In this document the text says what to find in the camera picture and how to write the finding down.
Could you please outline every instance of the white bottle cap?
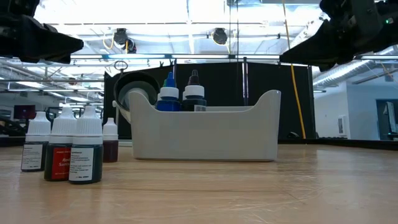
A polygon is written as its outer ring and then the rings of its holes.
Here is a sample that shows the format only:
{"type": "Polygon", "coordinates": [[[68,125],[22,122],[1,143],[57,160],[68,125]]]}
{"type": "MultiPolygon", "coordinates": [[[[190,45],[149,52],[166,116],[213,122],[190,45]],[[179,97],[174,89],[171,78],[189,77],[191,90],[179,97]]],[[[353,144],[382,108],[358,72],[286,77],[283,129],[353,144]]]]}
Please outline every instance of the white bottle cap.
{"type": "Polygon", "coordinates": [[[178,99],[178,88],[174,88],[174,87],[162,87],[160,89],[160,97],[174,97],[176,99],[178,99]]]}
{"type": "Polygon", "coordinates": [[[118,140],[118,126],[114,123],[113,118],[108,118],[108,122],[104,124],[104,141],[118,140]]]}
{"type": "Polygon", "coordinates": [[[49,141],[51,122],[45,117],[45,112],[38,111],[35,119],[29,122],[26,141],[49,141]]]}
{"type": "Polygon", "coordinates": [[[94,106],[86,106],[83,115],[77,119],[73,144],[102,144],[102,121],[94,106]]]}
{"type": "Polygon", "coordinates": [[[76,122],[72,108],[63,107],[61,115],[54,119],[50,143],[71,144],[76,132],[76,122]]]}
{"type": "Polygon", "coordinates": [[[189,85],[185,87],[185,96],[205,97],[205,87],[200,85],[189,85]]]}

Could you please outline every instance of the black backdrop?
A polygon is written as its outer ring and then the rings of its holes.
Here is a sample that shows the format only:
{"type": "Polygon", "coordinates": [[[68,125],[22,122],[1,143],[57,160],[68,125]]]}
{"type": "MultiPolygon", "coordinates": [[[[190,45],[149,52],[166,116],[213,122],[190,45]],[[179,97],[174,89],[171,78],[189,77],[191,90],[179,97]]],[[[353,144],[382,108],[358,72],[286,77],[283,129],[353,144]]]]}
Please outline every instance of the black backdrop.
{"type": "MultiPolygon", "coordinates": [[[[177,65],[176,83],[182,92],[188,83],[192,70],[198,70],[200,83],[205,87],[208,106],[243,106],[243,70],[242,63],[203,63],[177,65]]],[[[313,113],[312,73],[307,67],[294,67],[297,91],[300,98],[305,132],[307,138],[315,138],[315,118],[313,113]]],[[[172,67],[143,70],[153,76],[162,86],[172,67]]],[[[113,86],[119,75],[110,77],[105,74],[104,123],[109,117],[116,116],[112,107],[113,86]]],[[[299,111],[294,95],[290,66],[263,63],[248,63],[249,105],[255,105],[260,96],[268,90],[280,90],[279,139],[287,139],[289,132],[302,136],[299,111]]],[[[129,123],[119,115],[119,138],[131,139],[129,123]]]]}

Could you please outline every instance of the bottle label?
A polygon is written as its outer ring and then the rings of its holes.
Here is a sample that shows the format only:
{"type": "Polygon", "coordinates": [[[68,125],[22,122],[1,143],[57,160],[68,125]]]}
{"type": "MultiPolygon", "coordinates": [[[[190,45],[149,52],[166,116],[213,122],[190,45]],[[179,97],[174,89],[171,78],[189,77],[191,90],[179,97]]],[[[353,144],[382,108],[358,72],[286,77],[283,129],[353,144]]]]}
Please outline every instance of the bottle label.
{"type": "Polygon", "coordinates": [[[202,105],[195,105],[194,111],[206,111],[206,106],[202,106],[202,105]]]}
{"type": "Polygon", "coordinates": [[[51,178],[53,180],[67,179],[69,175],[69,165],[70,165],[70,148],[69,147],[54,148],[51,178]]]}
{"type": "Polygon", "coordinates": [[[21,169],[40,169],[40,166],[42,165],[42,154],[42,144],[24,145],[24,150],[22,152],[21,169]]]}
{"type": "Polygon", "coordinates": [[[73,147],[70,154],[69,180],[92,180],[93,156],[94,148],[73,147]]]}

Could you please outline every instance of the wooden table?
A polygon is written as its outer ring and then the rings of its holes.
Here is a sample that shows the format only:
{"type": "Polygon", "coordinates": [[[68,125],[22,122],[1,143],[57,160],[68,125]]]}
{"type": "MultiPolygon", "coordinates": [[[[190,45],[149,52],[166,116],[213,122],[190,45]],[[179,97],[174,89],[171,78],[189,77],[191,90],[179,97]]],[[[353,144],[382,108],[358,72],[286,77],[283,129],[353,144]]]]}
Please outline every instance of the wooden table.
{"type": "Polygon", "coordinates": [[[0,148],[0,223],[397,223],[398,152],[280,146],[276,162],[135,161],[91,185],[22,173],[0,148]]]}

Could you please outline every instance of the white storage caddy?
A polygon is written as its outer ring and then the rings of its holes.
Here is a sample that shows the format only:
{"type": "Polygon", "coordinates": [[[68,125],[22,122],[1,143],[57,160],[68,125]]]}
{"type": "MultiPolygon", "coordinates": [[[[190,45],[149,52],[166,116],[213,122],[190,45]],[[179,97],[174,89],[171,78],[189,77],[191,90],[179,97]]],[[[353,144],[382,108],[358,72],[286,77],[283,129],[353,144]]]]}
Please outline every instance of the white storage caddy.
{"type": "Polygon", "coordinates": [[[280,91],[255,106],[207,107],[207,112],[157,111],[129,94],[136,159],[273,161],[277,157],[280,91]]]}

